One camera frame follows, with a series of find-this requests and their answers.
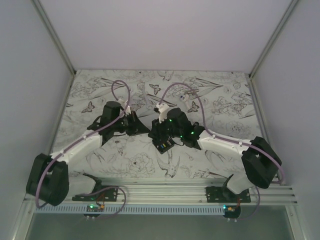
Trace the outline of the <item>black fuse box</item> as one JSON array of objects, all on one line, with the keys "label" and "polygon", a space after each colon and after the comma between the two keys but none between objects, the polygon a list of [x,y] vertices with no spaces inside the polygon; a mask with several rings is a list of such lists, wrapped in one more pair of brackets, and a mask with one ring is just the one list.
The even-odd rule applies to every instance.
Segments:
[{"label": "black fuse box", "polygon": [[175,146],[175,142],[171,137],[166,139],[153,139],[152,143],[160,154],[164,154]]}]

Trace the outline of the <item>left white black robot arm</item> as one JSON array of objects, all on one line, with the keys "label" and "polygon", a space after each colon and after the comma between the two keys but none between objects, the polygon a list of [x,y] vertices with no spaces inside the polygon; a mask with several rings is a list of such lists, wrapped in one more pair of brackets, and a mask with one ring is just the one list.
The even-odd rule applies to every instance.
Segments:
[{"label": "left white black robot arm", "polygon": [[52,206],[58,206],[67,197],[87,197],[98,200],[102,188],[98,179],[84,173],[69,179],[69,172],[82,158],[102,147],[115,133],[135,136],[149,133],[137,114],[125,103],[108,101],[98,116],[75,142],[52,154],[41,153],[33,161],[26,184],[26,193]]}]

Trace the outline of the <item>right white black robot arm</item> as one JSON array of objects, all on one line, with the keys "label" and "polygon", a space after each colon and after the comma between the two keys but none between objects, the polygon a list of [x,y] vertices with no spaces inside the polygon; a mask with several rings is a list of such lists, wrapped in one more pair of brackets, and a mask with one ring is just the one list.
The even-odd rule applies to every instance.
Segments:
[{"label": "right white black robot arm", "polygon": [[226,202],[234,202],[243,191],[258,187],[267,189],[282,165],[271,146],[262,137],[253,140],[237,139],[210,131],[191,123],[180,108],[158,104],[154,108],[158,118],[152,121],[148,136],[156,149],[163,154],[178,138],[188,148],[225,154],[242,162],[244,170],[232,173],[221,190]]}]

